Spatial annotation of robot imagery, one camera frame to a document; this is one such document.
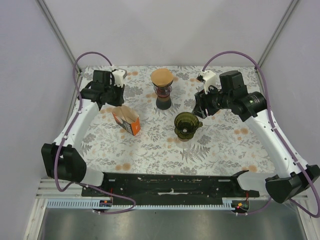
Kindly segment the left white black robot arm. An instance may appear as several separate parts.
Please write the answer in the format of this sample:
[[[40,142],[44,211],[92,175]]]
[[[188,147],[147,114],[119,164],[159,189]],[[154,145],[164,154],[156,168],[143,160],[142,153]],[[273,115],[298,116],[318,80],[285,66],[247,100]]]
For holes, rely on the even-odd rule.
[[[103,197],[110,192],[109,182],[101,171],[91,169],[80,155],[83,138],[102,106],[119,107],[124,103],[124,80],[127,71],[94,70],[93,79],[81,91],[79,109],[53,143],[45,143],[41,155],[48,177],[72,183],[92,185],[93,191]]]

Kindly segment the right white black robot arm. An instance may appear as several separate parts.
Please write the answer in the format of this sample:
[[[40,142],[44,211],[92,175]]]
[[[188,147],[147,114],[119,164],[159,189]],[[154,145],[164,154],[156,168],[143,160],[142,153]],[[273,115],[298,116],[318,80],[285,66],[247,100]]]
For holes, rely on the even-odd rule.
[[[202,70],[197,79],[203,82],[204,89],[195,94],[193,114],[205,119],[219,110],[231,110],[257,136],[275,168],[274,173],[240,173],[229,184],[233,196],[240,197],[247,190],[257,191],[277,203],[284,203],[307,190],[308,180],[315,182],[319,178],[320,168],[309,165],[284,135],[278,136],[282,130],[273,113],[268,111],[265,97],[258,91],[249,93],[239,71],[217,75],[211,70]]]

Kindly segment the orange coffee filter box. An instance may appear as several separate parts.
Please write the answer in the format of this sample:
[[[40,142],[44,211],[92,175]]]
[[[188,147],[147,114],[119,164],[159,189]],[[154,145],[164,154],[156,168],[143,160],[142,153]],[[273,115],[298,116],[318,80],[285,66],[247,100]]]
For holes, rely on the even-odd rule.
[[[131,135],[136,136],[141,130],[139,115],[132,108],[126,105],[117,106],[111,113],[115,122]]]

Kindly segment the green glass dripper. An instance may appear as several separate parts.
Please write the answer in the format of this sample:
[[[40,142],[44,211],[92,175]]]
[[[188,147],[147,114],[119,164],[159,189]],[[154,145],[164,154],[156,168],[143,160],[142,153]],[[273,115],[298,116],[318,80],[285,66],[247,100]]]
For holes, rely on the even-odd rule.
[[[182,142],[191,140],[197,129],[203,126],[196,115],[191,112],[181,112],[174,119],[174,132]]]

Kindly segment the brown paper coffee filter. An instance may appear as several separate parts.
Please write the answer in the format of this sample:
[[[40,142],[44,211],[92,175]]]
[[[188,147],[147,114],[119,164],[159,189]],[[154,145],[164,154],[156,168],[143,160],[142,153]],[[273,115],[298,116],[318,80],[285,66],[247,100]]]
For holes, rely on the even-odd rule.
[[[173,74],[167,68],[159,68],[152,72],[150,79],[157,87],[165,87],[173,81]]]

